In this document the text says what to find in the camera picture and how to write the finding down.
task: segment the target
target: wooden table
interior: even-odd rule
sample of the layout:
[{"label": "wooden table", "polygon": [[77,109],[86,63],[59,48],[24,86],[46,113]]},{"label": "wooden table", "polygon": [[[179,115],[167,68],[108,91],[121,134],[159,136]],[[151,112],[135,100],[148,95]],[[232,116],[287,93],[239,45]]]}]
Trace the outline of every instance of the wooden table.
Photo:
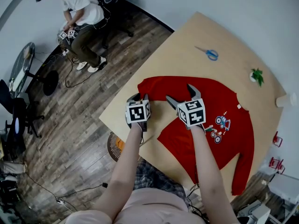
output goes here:
[{"label": "wooden table", "polygon": [[[209,60],[204,52],[194,46],[216,50],[218,60]],[[249,79],[252,68],[263,71],[265,83],[261,88]],[[254,130],[255,152],[250,177],[258,170],[271,145],[282,112],[282,108],[275,106],[275,98],[284,95],[285,91],[254,52],[216,22],[195,13],[150,56],[101,114],[100,119],[123,141],[129,133],[124,115],[126,100],[138,92],[137,85],[143,79],[154,76],[206,77],[236,92],[241,106],[249,110]],[[189,189],[193,186],[191,178],[157,140],[161,131],[176,118],[176,112],[166,101],[153,101],[150,105],[152,114],[140,155]],[[221,170],[230,201],[234,199],[231,185],[237,159],[238,155]]]}]

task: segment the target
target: white wall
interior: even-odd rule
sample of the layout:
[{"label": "white wall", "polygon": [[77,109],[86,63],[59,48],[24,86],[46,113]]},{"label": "white wall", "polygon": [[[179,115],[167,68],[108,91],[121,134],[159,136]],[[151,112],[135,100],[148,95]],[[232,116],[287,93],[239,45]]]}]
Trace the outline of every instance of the white wall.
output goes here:
[{"label": "white wall", "polygon": [[[286,92],[299,95],[299,0],[129,0],[176,30],[199,11],[247,44]],[[299,110],[285,109],[278,134],[285,174],[299,178]]]},{"label": "white wall", "polygon": [[[0,0],[0,6],[7,7],[11,1]],[[39,3],[22,0],[0,30],[0,79],[9,81],[14,62],[28,42],[35,43],[36,52],[48,53],[36,54],[38,59],[45,61],[58,45],[57,33],[63,22],[60,0],[42,0]],[[41,65],[40,61],[34,59],[30,72],[35,74]],[[0,105],[0,130],[4,129],[7,119],[11,120],[11,115]]]}]

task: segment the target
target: white sneaker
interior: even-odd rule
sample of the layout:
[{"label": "white sneaker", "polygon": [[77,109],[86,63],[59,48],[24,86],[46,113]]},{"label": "white sneaker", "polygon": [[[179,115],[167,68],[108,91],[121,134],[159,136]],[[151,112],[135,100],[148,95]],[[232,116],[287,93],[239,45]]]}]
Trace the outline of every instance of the white sneaker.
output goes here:
[{"label": "white sneaker", "polygon": [[106,58],[104,58],[104,57],[101,57],[100,56],[100,58],[101,58],[101,62],[99,63],[99,66],[98,67],[96,67],[96,68],[94,68],[94,67],[89,67],[88,68],[88,72],[90,72],[90,73],[94,73],[94,72],[96,72],[96,71],[98,71],[98,70],[102,70],[106,65],[107,65],[107,60],[106,60]]},{"label": "white sneaker", "polygon": [[80,62],[79,65],[77,66],[77,70],[83,69],[87,65],[87,62]]}]

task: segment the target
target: black chair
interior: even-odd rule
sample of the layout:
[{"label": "black chair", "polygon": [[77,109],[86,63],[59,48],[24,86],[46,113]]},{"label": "black chair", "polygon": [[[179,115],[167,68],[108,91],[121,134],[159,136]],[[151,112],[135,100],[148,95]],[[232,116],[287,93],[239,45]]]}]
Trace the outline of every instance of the black chair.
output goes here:
[{"label": "black chair", "polygon": [[107,39],[113,29],[125,32],[129,37],[134,36],[134,33],[119,25],[125,20],[132,19],[132,16],[129,13],[129,3],[126,2],[126,0],[111,0],[108,4],[104,4],[104,6],[109,10],[108,12],[103,8],[105,17],[110,16],[107,25],[104,27],[104,37],[102,41],[103,48],[107,49]]},{"label": "black chair", "polygon": [[13,131],[13,136],[18,139],[22,137],[25,127],[27,127],[27,133],[32,134],[30,128],[33,130],[36,137],[41,138],[41,135],[37,135],[36,129],[34,128],[33,121],[37,119],[44,119],[43,115],[35,116],[33,113],[33,105],[30,103],[28,106],[26,105],[24,99],[15,98],[12,99],[10,97],[9,89],[6,83],[1,80],[0,81],[0,104],[4,106],[4,108],[13,115],[13,122],[11,125],[5,122],[5,131],[7,133],[7,129],[10,128]]}]

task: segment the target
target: person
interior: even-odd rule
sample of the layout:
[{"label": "person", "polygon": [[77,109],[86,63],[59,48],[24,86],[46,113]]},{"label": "person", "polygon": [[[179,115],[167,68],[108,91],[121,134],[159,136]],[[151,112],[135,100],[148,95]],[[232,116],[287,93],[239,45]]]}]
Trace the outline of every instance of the person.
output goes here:
[{"label": "person", "polygon": [[[204,224],[188,212],[183,187],[146,161],[137,162],[142,123],[132,123],[124,149],[105,192],[90,210],[71,214],[66,224]],[[223,180],[200,126],[191,133],[202,202],[211,224],[239,223],[228,201]]]},{"label": "person", "polygon": [[[80,60],[77,70],[83,69],[87,64],[90,64],[90,73],[101,70],[107,63],[106,58],[98,56],[87,46],[97,29],[101,29],[107,23],[98,0],[62,0],[62,3],[67,20],[64,32],[68,33],[74,30],[74,26],[78,26],[78,34],[71,45],[66,39],[63,40],[63,45]],[[76,12],[74,16],[71,15],[70,9]]]},{"label": "person", "polygon": [[9,180],[17,182],[18,179],[15,176],[9,174],[22,174],[26,172],[27,164],[14,163],[8,161],[0,161],[0,169],[5,174],[0,174],[0,180]]}]

